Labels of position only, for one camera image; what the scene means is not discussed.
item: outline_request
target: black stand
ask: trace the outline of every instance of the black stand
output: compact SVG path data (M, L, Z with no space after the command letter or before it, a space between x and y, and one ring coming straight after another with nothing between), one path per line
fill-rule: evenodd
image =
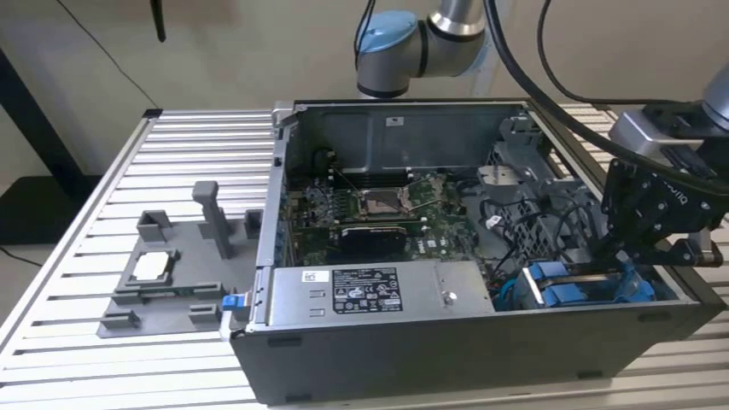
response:
M0 197L0 245L56 243L99 177L83 175L3 50L0 105L52 175L20 178Z

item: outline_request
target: white label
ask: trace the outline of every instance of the white label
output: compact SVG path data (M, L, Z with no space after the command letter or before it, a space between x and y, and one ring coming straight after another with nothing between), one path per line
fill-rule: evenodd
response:
M329 282L329 271L303 271L303 282Z

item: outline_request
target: robotic arm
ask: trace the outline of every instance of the robotic arm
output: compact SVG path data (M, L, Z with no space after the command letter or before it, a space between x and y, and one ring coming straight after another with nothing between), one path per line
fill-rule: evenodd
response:
M400 10L373 15L364 36L357 34L364 97L400 97L413 78L468 73L485 57L485 27L481 0L443 0L425 20Z

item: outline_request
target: metal slotted surface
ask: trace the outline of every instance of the metal slotted surface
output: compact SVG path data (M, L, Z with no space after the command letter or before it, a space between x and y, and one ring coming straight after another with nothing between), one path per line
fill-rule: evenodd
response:
M567 109L599 132L608 131L609 113L584 105ZM267 111L166 111L159 120L143 121L86 216L72 225L0 332L0 337L12 334L0 355L3 410L263 408L218 332L100 339L96 329L138 238L139 211L164 208L172 220L202 220L188 197L200 179L218 180L220 203L231 217L263 204L274 143L270 117ZM587 143L585 148L605 167L607 154ZM729 250L725 229L715 232L715 238ZM729 302L729 268L699 272ZM349 409L577 410L720 409L728 402L729 312L724 312L688 340L656 345L613 380L347 404Z

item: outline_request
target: white wall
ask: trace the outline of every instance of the white wall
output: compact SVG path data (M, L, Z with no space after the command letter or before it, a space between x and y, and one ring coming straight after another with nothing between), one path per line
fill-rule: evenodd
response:
M541 0L515 0L508 42L520 64L561 101L539 64ZM727 0L553 0L545 50L563 84L587 97L697 99L729 62ZM499 67L491 95L524 91Z
M167 1L164 44L148 0L64 3L164 108L270 108L276 100L357 97L352 36L361 0ZM437 3L383 0L379 9L409 9L423 18ZM104 172L150 108L144 96L54 0L0 1L0 46L78 161ZM471 81L413 80L409 95L464 97ZM28 157L6 149L2 135L0 144L0 162Z

